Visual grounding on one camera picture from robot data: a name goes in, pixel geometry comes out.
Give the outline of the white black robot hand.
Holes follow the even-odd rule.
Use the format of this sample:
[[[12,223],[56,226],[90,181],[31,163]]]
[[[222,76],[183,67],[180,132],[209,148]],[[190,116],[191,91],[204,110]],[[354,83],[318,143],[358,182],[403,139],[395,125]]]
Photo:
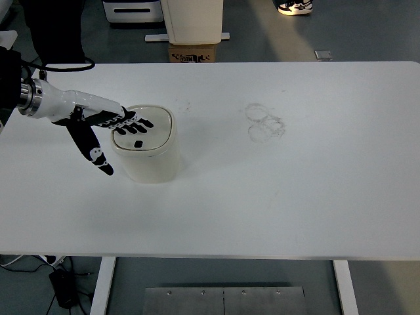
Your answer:
[[[75,90],[61,91],[46,81],[35,79],[40,84],[41,103],[33,114],[34,118],[48,118],[52,123],[69,119],[75,108],[81,108],[85,119],[93,120],[98,125],[114,118],[122,118],[123,107],[116,101],[102,98],[89,93]],[[114,132],[119,135],[147,133],[146,128],[153,128],[154,124],[147,119],[140,118],[129,125],[117,127]],[[108,163],[100,143],[91,126],[81,119],[70,121],[66,126],[71,138],[81,154],[102,172],[111,176],[114,169]]]

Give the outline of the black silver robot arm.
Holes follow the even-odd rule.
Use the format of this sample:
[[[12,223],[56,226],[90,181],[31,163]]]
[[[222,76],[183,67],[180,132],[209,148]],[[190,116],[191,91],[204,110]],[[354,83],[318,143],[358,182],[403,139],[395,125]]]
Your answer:
[[[114,173],[93,126],[109,129],[121,136],[145,134],[154,124],[120,103],[81,91],[62,91],[46,77],[22,78],[21,68],[33,65],[21,59],[19,52],[1,47],[1,109],[18,111],[32,118],[48,118],[64,126],[75,145],[93,165],[111,176]]]

